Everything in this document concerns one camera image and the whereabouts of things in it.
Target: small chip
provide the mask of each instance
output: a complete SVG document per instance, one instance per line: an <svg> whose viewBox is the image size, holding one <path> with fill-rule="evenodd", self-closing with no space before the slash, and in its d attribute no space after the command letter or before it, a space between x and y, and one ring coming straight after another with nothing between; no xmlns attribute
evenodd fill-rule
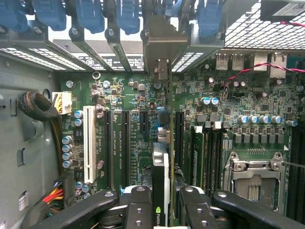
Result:
<svg viewBox="0 0 305 229"><path fill-rule="evenodd" d="M139 89L139 91L145 91L145 85L139 84L138 89Z"/></svg>
<svg viewBox="0 0 305 229"><path fill-rule="evenodd" d="M262 111L268 111L269 110L269 105L263 104L262 107L261 107L261 110Z"/></svg>
<svg viewBox="0 0 305 229"><path fill-rule="evenodd" d="M201 112L202 111L202 106L196 106L196 111Z"/></svg>
<svg viewBox="0 0 305 229"><path fill-rule="evenodd" d="M261 135L261 143L266 144L267 143L267 135Z"/></svg>
<svg viewBox="0 0 305 229"><path fill-rule="evenodd" d="M218 107L217 106L212 106L212 112L218 112Z"/></svg>
<svg viewBox="0 0 305 229"><path fill-rule="evenodd" d="M234 143L241 143L242 142L242 135L234 135Z"/></svg>
<svg viewBox="0 0 305 229"><path fill-rule="evenodd" d="M286 96L286 91L280 91L280 97L285 97Z"/></svg>
<svg viewBox="0 0 305 229"><path fill-rule="evenodd" d="M252 135L252 143L254 144L258 143L258 135Z"/></svg>
<svg viewBox="0 0 305 229"><path fill-rule="evenodd" d="M198 115L196 116L196 118L197 118L197 122L199 122L199 123L205 122L205 121L206 121L206 116L203 115L203 114L198 114Z"/></svg>
<svg viewBox="0 0 305 229"><path fill-rule="evenodd" d="M244 143L250 143L250 135L244 135Z"/></svg>
<svg viewBox="0 0 305 229"><path fill-rule="evenodd" d="M274 144L275 143L275 135L269 135L269 143Z"/></svg>

